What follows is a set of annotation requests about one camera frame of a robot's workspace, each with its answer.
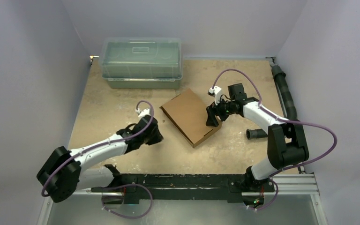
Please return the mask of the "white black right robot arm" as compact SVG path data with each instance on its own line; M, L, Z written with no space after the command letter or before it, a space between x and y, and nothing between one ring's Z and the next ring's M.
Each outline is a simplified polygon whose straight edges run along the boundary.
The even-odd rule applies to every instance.
M258 125L267 134L268 141L267 157L246 169L240 186L255 191L276 171L309 158L302 125L292 124L268 110L257 98L248 97L241 83L228 86L228 91L229 97L225 97L218 86L208 90L214 102L206 108L206 125L218 127L230 115L237 114Z

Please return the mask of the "brown cardboard box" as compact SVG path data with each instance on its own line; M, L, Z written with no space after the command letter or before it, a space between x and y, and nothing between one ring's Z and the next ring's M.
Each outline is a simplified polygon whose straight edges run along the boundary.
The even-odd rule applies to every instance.
M207 126L207 105L191 89L186 89L160 109L193 147L199 146L222 127Z

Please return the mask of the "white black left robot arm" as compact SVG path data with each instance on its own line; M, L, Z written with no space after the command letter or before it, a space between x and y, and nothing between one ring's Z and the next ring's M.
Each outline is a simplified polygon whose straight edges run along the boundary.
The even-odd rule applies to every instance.
M43 186L42 196L59 203L80 189L105 187L110 192L117 191L121 179L114 166L104 165L98 169L93 166L162 140L157 119L145 115L138 123L95 144L72 150L58 147L37 173L37 180Z

